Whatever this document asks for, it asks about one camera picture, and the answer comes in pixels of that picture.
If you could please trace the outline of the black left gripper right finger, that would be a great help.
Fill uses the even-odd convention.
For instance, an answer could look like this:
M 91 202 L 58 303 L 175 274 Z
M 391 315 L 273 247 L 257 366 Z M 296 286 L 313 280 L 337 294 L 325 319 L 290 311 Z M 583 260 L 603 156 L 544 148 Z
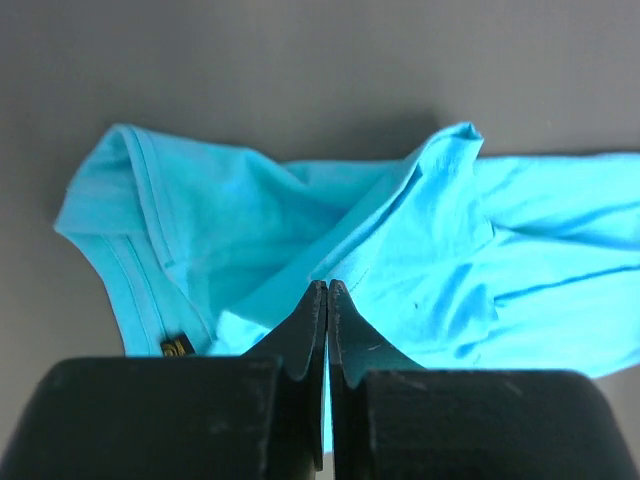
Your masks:
M 566 370 L 427 369 L 327 297 L 339 479 L 635 479 L 598 388 Z

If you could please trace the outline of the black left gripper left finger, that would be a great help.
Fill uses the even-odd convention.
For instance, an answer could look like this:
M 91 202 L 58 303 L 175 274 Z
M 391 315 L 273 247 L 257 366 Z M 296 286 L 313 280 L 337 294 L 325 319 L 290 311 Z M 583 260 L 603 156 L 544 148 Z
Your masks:
M 5 479 L 312 479 L 323 467 L 327 287 L 240 356 L 75 358 L 39 381 Z

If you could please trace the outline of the cyan t shirt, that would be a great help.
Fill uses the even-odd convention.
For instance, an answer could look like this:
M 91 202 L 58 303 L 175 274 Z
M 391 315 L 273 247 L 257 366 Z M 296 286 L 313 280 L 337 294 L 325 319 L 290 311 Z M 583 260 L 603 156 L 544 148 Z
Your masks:
M 469 123 L 391 161 L 278 164 L 246 147 L 112 127 L 56 231 L 101 277 L 125 352 L 185 335 L 239 355 L 340 280 L 418 364 L 639 362 L 639 157 L 481 158 Z

